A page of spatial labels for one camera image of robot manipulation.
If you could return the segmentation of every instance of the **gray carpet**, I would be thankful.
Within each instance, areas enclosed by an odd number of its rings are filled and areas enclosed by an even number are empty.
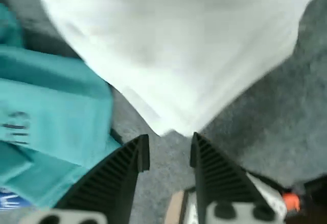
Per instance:
[[[37,0],[5,0],[25,29],[27,46],[74,56]],[[284,185],[327,171],[327,0],[314,0],[300,23],[293,56],[257,82],[202,132],[241,165]],[[190,139],[160,138],[117,91],[113,128],[124,142],[150,135],[151,171],[137,183],[132,224],[161,224],[171,194],[194,184]],[[22,211],[0,213],[17,223]]]

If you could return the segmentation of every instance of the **teal fabric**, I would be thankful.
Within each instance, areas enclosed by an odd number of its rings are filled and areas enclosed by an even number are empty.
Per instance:
[[[108,134],[112,97],[81,60],[22,43],[19,25],[0,5],[0,187],[52,207],[120,147]]]

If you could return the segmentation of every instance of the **teal towel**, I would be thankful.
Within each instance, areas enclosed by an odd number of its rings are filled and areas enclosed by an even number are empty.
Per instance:
[[[81,60],[23,49],[0,5],[0,187],[53,207],[120,145],[108,85]]]
[[[0,46],[0,66],[0,140],[89,169],[111,152],[110,89],[81,60]]]
[[[38,151],[21,148],[34,164],[3,186],[37,207],[53,207],[88,169]]]

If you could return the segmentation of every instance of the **round hole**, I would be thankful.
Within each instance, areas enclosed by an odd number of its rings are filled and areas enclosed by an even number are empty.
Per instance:
[[[49,215],[42,219],[40,224],[59,224],[60,218],[57,215]]]
[[[236,218],[236,211],[231,203],[221,202],[215,207],[215,216],[225,220],[231,220]]]
[[[93,219],[88,219],[88,220],[82,221],[80,224],[98,224],[98,222]]]
[[[269,206],[258,204],[253,209],[253,216],[258,220],[273,221],[275,212]]]

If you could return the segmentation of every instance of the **white cloth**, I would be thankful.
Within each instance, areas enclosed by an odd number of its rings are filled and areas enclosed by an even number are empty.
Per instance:
[[[190,136],[292,54],[310,0],[42,0],[159,135]]]

